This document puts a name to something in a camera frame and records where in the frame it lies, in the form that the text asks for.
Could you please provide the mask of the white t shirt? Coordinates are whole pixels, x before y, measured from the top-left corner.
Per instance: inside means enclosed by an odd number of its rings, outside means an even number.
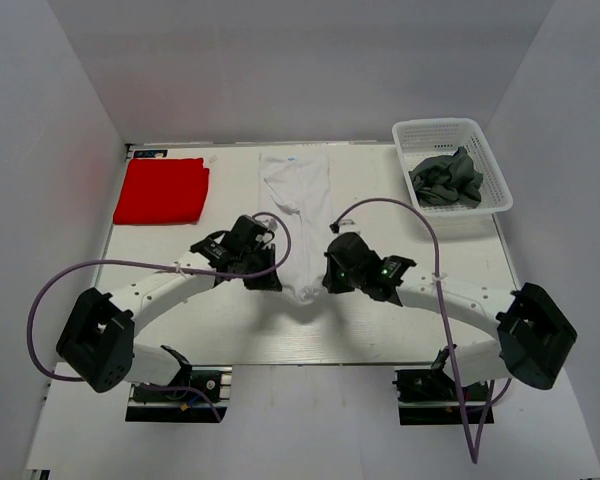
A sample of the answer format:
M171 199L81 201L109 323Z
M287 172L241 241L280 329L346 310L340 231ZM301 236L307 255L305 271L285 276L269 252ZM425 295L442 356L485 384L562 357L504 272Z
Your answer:
M334 221L329 166L324 153L259 158L258 209L277 215L289 230L291 251L277 275L283 293L298 306L324 291L324 252Z

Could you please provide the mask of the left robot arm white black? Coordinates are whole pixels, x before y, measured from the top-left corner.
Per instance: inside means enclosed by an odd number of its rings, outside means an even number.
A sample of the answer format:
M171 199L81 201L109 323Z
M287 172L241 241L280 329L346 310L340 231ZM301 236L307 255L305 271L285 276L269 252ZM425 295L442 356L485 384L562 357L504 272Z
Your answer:
M275 231L242 215L233 227L207 235L170 266L112 292L81 293L56 344L59 356L91 388L104 393L121 382L156 388L179 399L191 387L192 366L175 349L150 347L137 335L151 322L214 289L242 280L248 290L279 291Z

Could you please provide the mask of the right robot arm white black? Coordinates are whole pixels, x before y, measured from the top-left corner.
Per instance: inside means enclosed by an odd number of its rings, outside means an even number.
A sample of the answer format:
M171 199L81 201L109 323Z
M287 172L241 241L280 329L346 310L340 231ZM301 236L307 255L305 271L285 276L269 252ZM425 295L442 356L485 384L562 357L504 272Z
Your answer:
M354 232L336 237L325 256L323 284L331 294L359 290L374 301L444 312L488 335L438 355L431 384L443 398L474 383L509 378L550 390L576 342L575 328L539 285L502 290L438 277L412 259L380 257Z

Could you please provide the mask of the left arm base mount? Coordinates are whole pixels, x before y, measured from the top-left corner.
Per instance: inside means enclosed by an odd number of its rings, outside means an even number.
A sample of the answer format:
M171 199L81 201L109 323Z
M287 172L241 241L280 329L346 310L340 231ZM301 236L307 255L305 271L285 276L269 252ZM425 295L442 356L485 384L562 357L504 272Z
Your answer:
M213 424L227 413L232 369L194 366L166 345L138 345L126 380L131 384L127 422Z

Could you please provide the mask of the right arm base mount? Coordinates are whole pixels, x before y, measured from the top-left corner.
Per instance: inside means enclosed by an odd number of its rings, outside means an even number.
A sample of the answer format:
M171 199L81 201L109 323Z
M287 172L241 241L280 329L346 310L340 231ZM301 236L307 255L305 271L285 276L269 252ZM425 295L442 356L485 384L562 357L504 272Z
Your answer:
M393 385L397 391L401 426L462 424L454 380L443 371L448 357L448 348L444 347L428 368L400 368L395 371ZM485 423L494 423L492 409L485 407L488 391L485 382L462 388L470 425L478 425L484 411Z

